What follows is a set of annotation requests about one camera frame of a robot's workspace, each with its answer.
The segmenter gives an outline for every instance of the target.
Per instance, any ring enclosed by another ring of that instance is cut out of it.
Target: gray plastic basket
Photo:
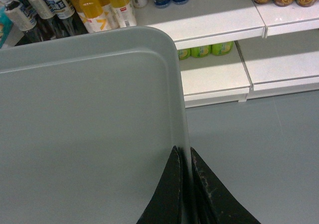
[[[178,56],[132,27],[0,50],[0,223],[136,223],[188,132]]]

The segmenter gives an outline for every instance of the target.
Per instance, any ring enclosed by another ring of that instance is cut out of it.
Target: yellow drink bottle
[[[118,28],[119,24],[115,18],[115,14],[112,11],[112,6],[110,0],[99,0],[102,9],[105,13],[106,18],[108,19],[112,29]]]
[[[110,0],[115,17],[120,27],[136,26],[133,7],[129,0]]]
[[[99,0],[79,0],[79,4],[94,32],[112,29]]]
[[[78,13],[81,21],[83,22],[85,28],[88,30],[89,33],[93,33],[93,29],[90,27],[90,23],[88,19],[86,19],[82,9],[80,8],[79,0],[71,0],[72,5],[74,6],[76,12]]]

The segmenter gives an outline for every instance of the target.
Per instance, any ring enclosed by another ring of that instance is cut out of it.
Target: white shelf
[[[249,98],[319,89],[319,30],[239,41]]]
[[[186,107],[244,101],[250,83],[236,46],[224,56],[180,61]]]
[[[311,7],[301,7],[296,2],[279,7],[271,0],[255,6],[266,25],[265,37],[319,28],[318,2]]]
[[[177,49],[262,36],[264,23],[251,0],[189,0],[164,9],[136,9],[138,25],[167,33]]]

